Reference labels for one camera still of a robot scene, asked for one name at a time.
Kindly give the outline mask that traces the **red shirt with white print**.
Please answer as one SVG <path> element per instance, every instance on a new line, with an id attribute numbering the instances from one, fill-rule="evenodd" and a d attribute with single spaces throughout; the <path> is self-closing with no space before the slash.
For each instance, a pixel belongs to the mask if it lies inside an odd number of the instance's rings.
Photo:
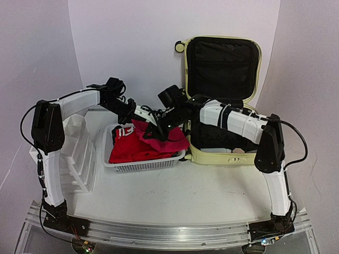
<path id="1" fill-rule="evenodd" d="M 144 133 L 134 126 L 119 125 L 111 133 L 113 144 L 109 157 L 111 164 L 171 158 L 189 146 L 188 140 L 180 134 L 179 130 L 174 131 L 173 142 L 144 139 Z"/>

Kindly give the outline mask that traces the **white perforated plastic basket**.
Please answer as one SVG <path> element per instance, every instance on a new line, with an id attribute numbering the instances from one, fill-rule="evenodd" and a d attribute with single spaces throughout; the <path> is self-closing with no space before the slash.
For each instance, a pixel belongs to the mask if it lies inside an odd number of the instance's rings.
<path id="1" fill-rule="evenodd" d="M 109 163 L 109 158 L 113 149 L 112 130 L 117 126 L 118 124 L 110 124 L 105 128 L 103 132 L 101 163 L 104 169 L 113 170 L 115 173 L 120 174 L 172 168 L 178 163 L 180 159 L 183 159 L 185 156 L 185 150 L 181 150 L 176 153 L 176 156 L 173 156 L 171 158 L 111 164 Z"/>

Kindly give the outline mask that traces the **pale yellow hard-shell suitcase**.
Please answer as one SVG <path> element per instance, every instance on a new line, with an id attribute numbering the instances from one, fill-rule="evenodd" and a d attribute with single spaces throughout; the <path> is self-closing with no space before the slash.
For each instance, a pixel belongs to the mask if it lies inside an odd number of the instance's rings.
<path id="1" fill-rule="evenodd" d="M 199 36 L 177 41 L 174 49 L 184 54 L 185 92 L 188 98 L 203 94 L 222 102 L 232 99 L 246 109 L 257 93 L 262 52 L 249 39 Z M 239 135 L 198 120 L 184 124 L 190 148 L 186 159 L 206 165 L 253 165 L 257 145 Z M 208 153 L 201 148 L 226 148 L 229 153 Z M 241 148 L 245 153 L 233 153 Z"/>

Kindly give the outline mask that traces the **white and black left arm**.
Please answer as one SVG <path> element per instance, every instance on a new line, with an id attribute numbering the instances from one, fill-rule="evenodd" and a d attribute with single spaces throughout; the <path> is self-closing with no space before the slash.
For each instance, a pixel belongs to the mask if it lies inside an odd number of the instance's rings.
<path id="1" fill-rule="evenodd" d="M 61 190 L 59 158 L 65 142 L 63 121 L 93 106 L 101 106 L 116 114 L 123 123 L 130 120 L 136 108 L 132 99 L 123 99 L 126 85 L 117 78 L 110 78 L 104 85 L 89 85 L 60 98 L 40 100 L 29 108 L 33 111 L 32 139 L 24 137 L 37 151 L 37 173 L 42 189 L 41 208 L 46 217 L 40 220 L 43 230 L 54 229 L 86 235 L 89 220 L 67 214 L 67 202 Z"/>

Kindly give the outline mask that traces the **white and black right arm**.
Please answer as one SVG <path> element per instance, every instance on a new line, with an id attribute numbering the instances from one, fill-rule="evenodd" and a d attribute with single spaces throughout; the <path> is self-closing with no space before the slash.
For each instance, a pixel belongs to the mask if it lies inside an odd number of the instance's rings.
<path id="1" fill-rule="evenodd" d="M 266 181 L 271 200 L 268 221 L 251 223 L 249 231 L 256 239 L 283 235 L 294 230 L 295 202 L 290 196 L 284 163 L 282 127 L 276 115 L 266 117 L 231 102 L 195 95 L 190 99 L 165 97 L 166 110 L 156 113 L 149 106 L 137 105 L 133 119 L 147 122 L 145 139 L 168 141 L 169 132 L 189 121 L 201 123 L 241 136 L 257 145 L 254 165 Z"/>

